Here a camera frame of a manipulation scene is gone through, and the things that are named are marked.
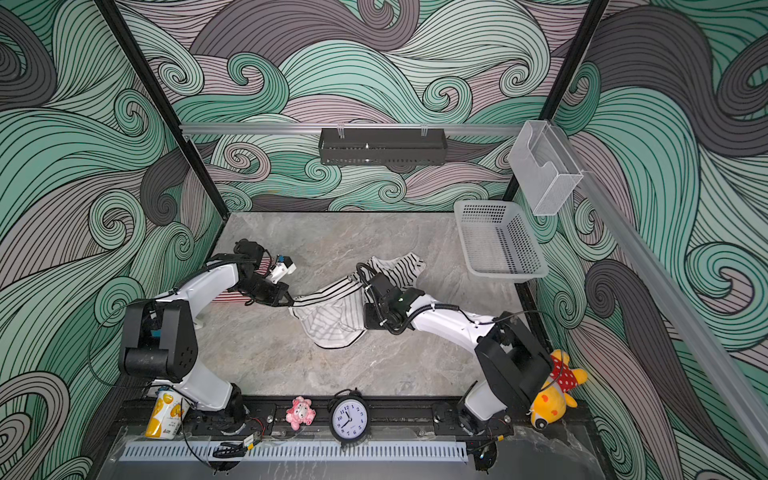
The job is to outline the red white striped tank top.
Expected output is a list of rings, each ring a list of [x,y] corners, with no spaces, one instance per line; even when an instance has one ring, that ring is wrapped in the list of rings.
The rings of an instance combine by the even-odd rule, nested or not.
[[[250,300],[250,297],[247,295],[243,295],[242,293],[238,291],[229,292],[225,291],[217,295],[213,302],[216,303],[227,303],[227,302],[235,302],[235,303],[246,303]]]

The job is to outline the black white striped tank top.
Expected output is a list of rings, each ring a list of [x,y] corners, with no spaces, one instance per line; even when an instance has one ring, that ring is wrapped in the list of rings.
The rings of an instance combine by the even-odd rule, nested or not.
[[[375,256],[366,264],[396,287],[414,287],[426,262],[413,252],[391,260]],[[354,344],[365,332],[364,307],[372,301],[357,273],[337,280],[315,293],[299,296],[289,308],[305,334],[323,349],[341,349]]]

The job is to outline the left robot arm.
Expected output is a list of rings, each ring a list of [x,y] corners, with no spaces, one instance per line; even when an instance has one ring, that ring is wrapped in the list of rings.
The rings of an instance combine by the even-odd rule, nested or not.
[[[235,292],[251,304],[290,307],[283,278],[296,270],[289,256],[271,260],[261,248],[217,254],[165,295],[140,299],[125,310],[118,367],[121,373],[168,387],[191,406],[220,421],[233,435],[244,428],[247,408],[241,389],[219,378],[198,359],[197,315],[220,294]]]

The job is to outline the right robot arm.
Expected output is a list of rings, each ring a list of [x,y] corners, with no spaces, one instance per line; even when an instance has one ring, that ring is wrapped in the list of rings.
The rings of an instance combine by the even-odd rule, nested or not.
[[[549,353],[515,313],[473,314],[417,289],[368,301],[363,312],[367,329],[431,333],[475,355],[483,378],[457,405],[459,423],[470,434],[499,413],[527,413],[553,369]]]

